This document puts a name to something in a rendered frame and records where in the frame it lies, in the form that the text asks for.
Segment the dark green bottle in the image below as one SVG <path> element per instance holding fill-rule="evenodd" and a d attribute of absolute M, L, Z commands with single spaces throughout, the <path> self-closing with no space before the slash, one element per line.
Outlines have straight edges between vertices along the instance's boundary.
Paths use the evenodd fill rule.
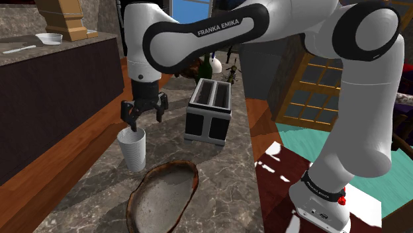
<path fill-rule="evenodd" d="M 199 82 L 201 78 L 203 78 L 203 79 L 212 79 L 212 66 L 210 64 L 210 54 L 209 53 L 206 53 L 204 55 L 203 63 L 199 66 L 197 82 Z"/>

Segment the dark insect figure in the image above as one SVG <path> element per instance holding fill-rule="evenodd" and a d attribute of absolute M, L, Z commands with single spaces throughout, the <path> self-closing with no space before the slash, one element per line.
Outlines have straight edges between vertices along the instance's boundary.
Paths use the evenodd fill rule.
<path fill-rule="evenodd" d="M 229 71 L 229 74 L 227 76 L 224 75 L 224 77 L 226 78 L 226 81 L 228 83 L 231 83 L 233 85 L 235 81 L 238 81 L 236 79 L 236 72 L 238 71 L 239 73 L 241 73 L 242 71 L 239 70 L 235 64 L 232 65 L 230 68 L 227 68 L 227 70 Z"/>

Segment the white knife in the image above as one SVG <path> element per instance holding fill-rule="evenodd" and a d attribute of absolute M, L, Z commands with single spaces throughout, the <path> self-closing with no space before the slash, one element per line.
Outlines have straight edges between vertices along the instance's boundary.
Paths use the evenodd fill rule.
<path fill-rule="evenodd" d="M 20 52 L 22 50 L 28 50 L 28 49 L 31 49 L 31 48 L 36 48 L 36 45 L 25 46 L 25 47 L 17 48 L 17 49 L 14 49 L 14 50 L 7 50 L 7 51 L 2 52 L 2 54 L 12 54 L 12 53 L 15 53 L 15 52 Z"/>

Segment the yellow framed window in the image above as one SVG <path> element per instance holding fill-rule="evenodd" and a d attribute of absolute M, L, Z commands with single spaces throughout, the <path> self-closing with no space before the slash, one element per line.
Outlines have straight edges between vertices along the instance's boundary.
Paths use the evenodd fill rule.
<path fill-rule="evenodd" d="M 275 122 L 331 131 L 338 117 L 343 64 L 305 53 L 283 99 Z"/>

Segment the blue window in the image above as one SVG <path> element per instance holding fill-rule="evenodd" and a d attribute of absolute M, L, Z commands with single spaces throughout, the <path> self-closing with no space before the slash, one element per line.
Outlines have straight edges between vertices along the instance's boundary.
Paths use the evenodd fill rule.
<path fill-rule="evenodd" d="M 213 0 L 171 0 L 172 17 L 187 24 L 209 18 Z"/>

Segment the tan wooden block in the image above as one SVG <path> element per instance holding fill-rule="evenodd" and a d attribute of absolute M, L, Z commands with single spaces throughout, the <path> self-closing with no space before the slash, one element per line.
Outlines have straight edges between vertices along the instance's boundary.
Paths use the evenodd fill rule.
<path fill-rule="evenodd" d="M 61 34 L 65 41 L 98 37 L 83 26 L 83 11 L 79 0 L 34 0 L 38 12 L 46 21 L 46 32 Z"/>

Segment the white round vase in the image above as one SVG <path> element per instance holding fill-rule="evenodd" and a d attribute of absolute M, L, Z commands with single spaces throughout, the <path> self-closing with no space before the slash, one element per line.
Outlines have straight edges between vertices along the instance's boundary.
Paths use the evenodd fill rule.
<path fill-rule="evenodd" d="M 218 60 L 213 52 L 210 57 L 210 65 L 212 67 L 212 73 L 218 74 L 222 72 L 222 64 L 220 60 Z"/>

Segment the dark red robot stand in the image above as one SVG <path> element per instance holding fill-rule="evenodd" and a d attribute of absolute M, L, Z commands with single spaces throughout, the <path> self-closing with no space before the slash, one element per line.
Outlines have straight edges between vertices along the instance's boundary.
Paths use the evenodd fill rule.
<path fill-rule="evenodd" d="M 327 233 L 299 216 L 288 194 L 311 165 L 277 142 L 255 162 L 265 233 Z M 350 222 L 342 233 L 382 233 L 381 202 L 350 184 L 345 188 Z"/>

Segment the white ribbed cup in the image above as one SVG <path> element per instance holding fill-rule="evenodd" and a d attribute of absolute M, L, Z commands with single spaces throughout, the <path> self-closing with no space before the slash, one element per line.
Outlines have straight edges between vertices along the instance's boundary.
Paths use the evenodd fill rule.
<path fill-rule="evenodd" d="M 132 172 L 142 171 L 146 165 L 145 130 L 139 127 L 136 131 L 124 128 L 118 133 L 117 140 L 127 168 Z"/>

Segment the small white bowl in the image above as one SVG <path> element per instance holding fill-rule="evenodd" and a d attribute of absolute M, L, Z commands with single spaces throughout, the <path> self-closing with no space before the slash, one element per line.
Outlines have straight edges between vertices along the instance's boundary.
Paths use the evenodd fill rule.
<path fill-rule="evenodd" d="M 45 45 L 59 45 L 62 43 L 63 35 L 58 33 L 39 33 L 36 37 Z"/>

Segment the dark counter cabinet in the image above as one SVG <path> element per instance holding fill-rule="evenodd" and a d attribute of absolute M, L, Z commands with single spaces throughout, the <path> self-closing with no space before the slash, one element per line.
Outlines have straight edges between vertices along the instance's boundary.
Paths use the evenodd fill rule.
<path fill-rule="evenodd" d="M 123 89 L 114 34 L 55 46 L 34 35 L 0 39 L 0 185 Z"/>

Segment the brown rimmed grey bowl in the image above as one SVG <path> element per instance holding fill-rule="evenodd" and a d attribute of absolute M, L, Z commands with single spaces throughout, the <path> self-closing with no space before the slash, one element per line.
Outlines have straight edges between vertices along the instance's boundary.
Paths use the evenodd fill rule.
<path fill-rule="evenodd" d="M 129 233 L 172 233 L 199 184 L 194 163 L 175 160 L 151 169 L 126 208 Z"/>

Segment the black and silver toaster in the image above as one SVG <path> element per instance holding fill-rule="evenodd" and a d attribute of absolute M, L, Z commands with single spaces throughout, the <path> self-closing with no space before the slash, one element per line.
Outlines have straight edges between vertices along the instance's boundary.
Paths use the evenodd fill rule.
<path fill-rule="evenodd" d="M 231 84 L 201 78 L 186 108 L 184 141 L 224 146 L 232 118 Z"/>

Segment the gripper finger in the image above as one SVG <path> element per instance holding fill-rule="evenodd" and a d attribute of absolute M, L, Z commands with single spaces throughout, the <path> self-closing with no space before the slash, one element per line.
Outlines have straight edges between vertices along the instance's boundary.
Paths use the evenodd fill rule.
<path fill-rule="evenodd" d="M 121 101 L 120 107 L 120 118 L 130 126 L 133 132 L 136 132 L 136 108 L 134 107 L 134 101 Z"/>
<path fill-rule="evenodd" d="M 158 122 L 162 121 L 162 116 L 163 116 L 165 110 L 168 110 L 168 108 L 169 108 L 169 103 L 168 103 L 167 94 L 164 93 L 164 92 L 159 92 L 158 93 L 158 102 L 155 105 L 156 120 Z"/>

